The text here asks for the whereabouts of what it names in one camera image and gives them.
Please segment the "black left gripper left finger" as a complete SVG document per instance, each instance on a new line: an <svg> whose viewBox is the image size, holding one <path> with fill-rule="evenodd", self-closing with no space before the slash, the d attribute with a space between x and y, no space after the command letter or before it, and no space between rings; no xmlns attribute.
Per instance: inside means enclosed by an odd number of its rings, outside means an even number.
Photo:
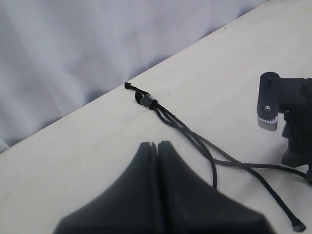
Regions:
<svg viewBox="0 0 312 234"><path fill-rule="evenodd" d="M122 175L103 193L64 217L56 234L153 234L156 146L141 143Z"/></svg>

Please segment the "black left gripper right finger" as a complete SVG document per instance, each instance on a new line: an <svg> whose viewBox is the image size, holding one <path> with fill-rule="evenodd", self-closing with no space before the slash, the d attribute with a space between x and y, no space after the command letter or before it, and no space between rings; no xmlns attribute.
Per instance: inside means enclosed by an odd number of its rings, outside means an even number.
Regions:
<svg viewBox="0 0 312 234"><path fill-rule="evenodd" d="M273 234L266 217L217 191L169 141L158 145L158 178L171 234Z"/></svg>

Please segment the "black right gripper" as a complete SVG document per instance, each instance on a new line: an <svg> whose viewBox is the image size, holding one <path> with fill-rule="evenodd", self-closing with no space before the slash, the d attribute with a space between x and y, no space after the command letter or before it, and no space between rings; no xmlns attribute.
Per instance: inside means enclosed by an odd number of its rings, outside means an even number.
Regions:
<svg viewBox="0 0 312 234"><path fill-rule="evenodd" d="M312 166L312 79L281 78L275 72L260 76L257 118L258 126L277 130L278 114L286 122L282 136L288 147L282 164L290 167Z"/></svg>

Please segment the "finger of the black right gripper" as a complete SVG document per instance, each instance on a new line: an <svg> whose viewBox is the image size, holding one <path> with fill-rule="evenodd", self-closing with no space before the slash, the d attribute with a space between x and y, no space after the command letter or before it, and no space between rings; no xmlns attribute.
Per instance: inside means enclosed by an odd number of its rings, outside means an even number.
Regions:
<svg viewBox="0 0 312 234"><path fill-rule="evenodd" d="M309 168L305 175L305 180L312 185L312 168Z"/></svg>

